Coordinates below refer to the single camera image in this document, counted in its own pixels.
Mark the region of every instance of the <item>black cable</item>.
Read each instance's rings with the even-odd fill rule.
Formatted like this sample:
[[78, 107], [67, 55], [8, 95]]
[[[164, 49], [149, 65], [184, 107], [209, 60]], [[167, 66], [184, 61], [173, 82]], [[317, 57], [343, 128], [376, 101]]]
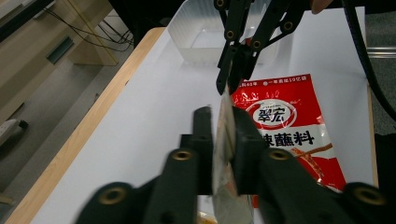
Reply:
[[367, 81], [384, 110], [390, 115], [390, 117], [396, 121], [396, 111], [390, 105], [388, 99], [385, 97], [381, 88], [379, 87], [378, 81], [375, 76], [375, 71], [371, 64], [369, 55], [367, 54], [366, 46], [364, 45], [363, 37], [361, 35], [361, 28], [359, 26], [358, 16], [356, 14], [355, 7], [350, 3], [349, 0], [342, 0], [344, 11], [346, 13], [346, 20], [349, 25], [350, 33], [352, 34], [353, 42], [358, 52], [361, 65], [364, 73], [366, 74]]
[[131, 47], [131, 45], [134, 43], [134, 41], [133, 41], [134, 39], [133, 39], [133, 38], [132, 38], [131, 40], [124, 41], [123, 43], [117, 43], [117, 42], [115, 42], [115, 43], [117, 43], [117, 44], [126, 44], [126, 43], [128, 43], [128, 46], [126, 47], [126, 49], [122, 49], [122, 50], [113, 49], [113, 48], [111, 48], [111, 47], [107, 47], [107, 46], [100, 45], [100, 44], [95, 44], [95, 43], [91, 42], [90, 40], [84, 38], [78, 31], [83, 32], [83, 33], [86, 33], [86, 34], [88, 34], [88, 35], [94, 35], [94, 36], [96, 36], [96, 37], [103, 38], [103, 39], [105, 39], [105, 40], [107, 40], [107, 41], [110, 41], [110, 42], [113, 42], [113, 41], [112, 41], [111, 39], [107, 39], [107, 38], [102, 37], [102, 36], [100, 36], [100, 35], [96, 35], [96, 34], [93, 34], [93, 33], [87, 32], [87, 31], [84, 31], [84, 30], [82, 30], [82, 29], [79, 29], [79, 28], [77, 28], [77, 27], [75, 27], [75, 26], [69, 24], [69, 23], [66, 22], [64, 19], [62, 19], [59, 15], [57, 15], [55, 12], [53, 12], [52, 10], [50, 10], [50, 9], [48, 9], [48, 8], [45, 8], [44, 11], [47, 12], [47, 13], [49, 13], [51, 16], [53, 16], [53, 17], [56, 18], [57, 20], [63, 22], [63, 23], [66, 24], [67, 26], [69, 26], [79, 37], [81, 37], [84, 41], [86, 41], [86, 42], [88, 42], [88, 43], [90, 43], [90, 44], [92, 44], [92, 45], [94, 45], [94, 46], [101, 47], [101, 48], [105, 48], [105, 49], [112, 49], [112, 50], [115, 50], [115, 51], [118, 51], [118, 52], [124, 52], [124, 51], [126, 51], [129, 47]]

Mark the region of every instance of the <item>wooden table edge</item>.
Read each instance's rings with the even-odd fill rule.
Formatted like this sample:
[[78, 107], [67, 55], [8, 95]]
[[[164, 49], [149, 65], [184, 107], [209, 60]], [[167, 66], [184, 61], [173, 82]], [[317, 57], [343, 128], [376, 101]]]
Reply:
[[84, 147], [108, 109], [115, 102], [123, 87], [127, 84], [136, 69], [146, 58], [152, 46], [165, 28], [150, 30], [119, 72], [107, 85], [99, 99], [67, 139], [63, 147], [51, 161], [43, 174], [13, 211], [6, 223], [30, 223], [38, 210], [55, 189], [66, 170]]

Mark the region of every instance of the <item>snack bag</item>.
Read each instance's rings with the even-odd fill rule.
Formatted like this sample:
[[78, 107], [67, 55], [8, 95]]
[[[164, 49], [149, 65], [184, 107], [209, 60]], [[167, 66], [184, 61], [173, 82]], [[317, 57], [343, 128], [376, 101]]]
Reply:
[[246, 81], [233, 94], [270, 147], [290, 151], [317, 182], [341, 191], [346, 183], [324, 124], [310, 75]]

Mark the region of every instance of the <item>hand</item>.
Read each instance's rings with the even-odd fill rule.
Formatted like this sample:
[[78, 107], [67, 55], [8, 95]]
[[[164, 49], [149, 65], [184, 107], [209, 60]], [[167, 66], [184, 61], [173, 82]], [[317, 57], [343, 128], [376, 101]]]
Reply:
[[329, 6], [332, 0], [309, 0], [313, 14], [318, 14], [323, 9]]

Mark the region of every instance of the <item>black fabric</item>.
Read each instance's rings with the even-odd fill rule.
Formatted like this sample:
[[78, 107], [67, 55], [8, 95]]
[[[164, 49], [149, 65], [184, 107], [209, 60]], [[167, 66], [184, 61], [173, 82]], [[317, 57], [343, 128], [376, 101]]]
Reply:
[[396, 133], [375, 134], [379, 190], [396, 203]]
[[134, 45], [163, 18], [172, 18], [184, 0], [108, 0], [134, 35]]

